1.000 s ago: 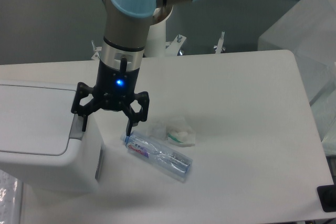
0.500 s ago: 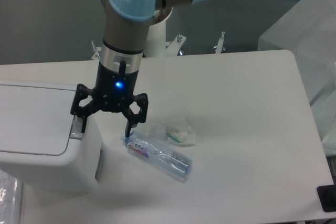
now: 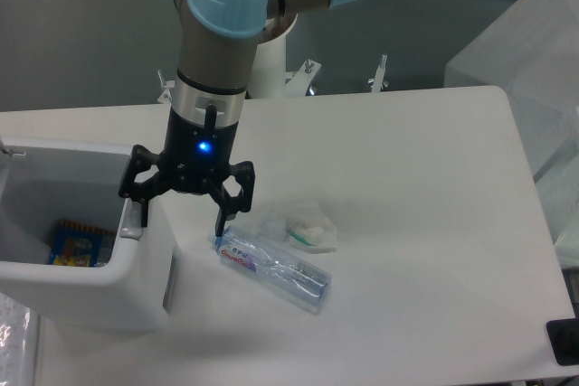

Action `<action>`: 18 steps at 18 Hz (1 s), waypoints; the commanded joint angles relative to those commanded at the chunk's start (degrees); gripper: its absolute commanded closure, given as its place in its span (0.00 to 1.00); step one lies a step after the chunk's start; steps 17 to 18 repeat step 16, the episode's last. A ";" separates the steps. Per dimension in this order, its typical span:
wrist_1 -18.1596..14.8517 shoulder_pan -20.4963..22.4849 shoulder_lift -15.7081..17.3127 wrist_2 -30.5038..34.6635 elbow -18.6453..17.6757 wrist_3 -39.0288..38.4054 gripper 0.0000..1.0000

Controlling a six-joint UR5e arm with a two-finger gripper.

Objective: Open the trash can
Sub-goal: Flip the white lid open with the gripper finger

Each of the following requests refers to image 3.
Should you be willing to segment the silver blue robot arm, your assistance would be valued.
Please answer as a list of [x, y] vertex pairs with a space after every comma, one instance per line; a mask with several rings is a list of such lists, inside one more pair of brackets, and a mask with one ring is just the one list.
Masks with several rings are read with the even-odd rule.
[[148, 225], [152, 199], [167, 191], [209, 195], [215, 233], [252, 207], [253, 164], [230, 156], [266, 23], [356, 0], [173, 0], [183, 36], [163, 150], [133, 147], [119, 195]]

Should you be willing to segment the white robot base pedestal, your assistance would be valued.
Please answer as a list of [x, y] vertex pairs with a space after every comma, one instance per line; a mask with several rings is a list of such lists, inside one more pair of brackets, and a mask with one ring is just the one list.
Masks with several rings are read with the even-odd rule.
[[248, 85], [250, 99], [279, 99], [285, 96], [287, 37], [298, 16], [268, 19], [252, 65]]

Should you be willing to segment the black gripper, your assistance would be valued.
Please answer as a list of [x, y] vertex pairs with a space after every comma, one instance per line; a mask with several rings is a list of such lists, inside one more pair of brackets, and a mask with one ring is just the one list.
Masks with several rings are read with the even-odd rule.
[[[140, 226], [148, 226], [149, 203], [169, 190], [195, 195], [209, 194], [219, 207], [214, 233], [222, 237], [227, 221], [238, 212], [249, 212], [255, 185], [251, 161], [230, 165], [238, 125], [207, 129], [192, 123], [174, 110], [169, 112], [166, 139], [161, 154], [134, 145], [121, 177], [119, 196], [141, 205]], [[145, 181], [140, 174], [152, 167], [157, 172]], [[232, 196], [224, 182], [232, 177], [239, 192]]]

